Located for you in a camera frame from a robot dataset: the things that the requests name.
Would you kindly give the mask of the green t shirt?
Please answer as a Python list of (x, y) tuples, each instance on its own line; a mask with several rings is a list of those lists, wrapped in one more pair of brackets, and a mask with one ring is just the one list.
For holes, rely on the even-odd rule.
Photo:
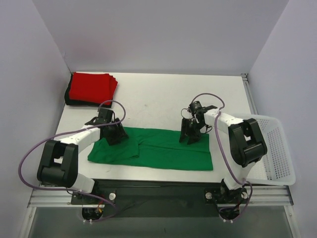
[(179, 131), (126, 127), (128, 138), (109, 145), (94, 143), (88, 161), (97, 164), (147, 167), (165, 170), (213, 171), (209, 135), (197, 143), (179, 142)]

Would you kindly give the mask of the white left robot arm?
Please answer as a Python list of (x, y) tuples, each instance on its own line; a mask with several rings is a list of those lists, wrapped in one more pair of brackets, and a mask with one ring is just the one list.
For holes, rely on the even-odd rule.
[(42, 152), (37, 171), (40, 182), (82, 191), (83, 199), (95, 204), (100, 192), (95, 181), (78, 173), (79, 154), (91, 144), (104, 140), (106, 145), (119, 144), (129, 136), (114, 111), (101, 108), (96, 117), (85, 123), (80, 132), (60, 140), (48, 140)]

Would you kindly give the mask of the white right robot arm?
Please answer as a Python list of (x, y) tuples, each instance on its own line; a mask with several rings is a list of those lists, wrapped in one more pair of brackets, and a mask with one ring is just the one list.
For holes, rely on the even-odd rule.
[(213, 127), (229, 173), (223, 177), (226, 186), (219, 190), (219, 196), (224, 202), (231, 202), (237, 197), (237, 189), (247, 183), (252, 167), (267, 154), (258, 121), (254, 118), (237, 118), (218, 109), (198, 110), (192, 116), (182, 119), (179, 141), (188, 138), (188, 144), (196, 143), (202, 139), (200, 130), (203, 127)]

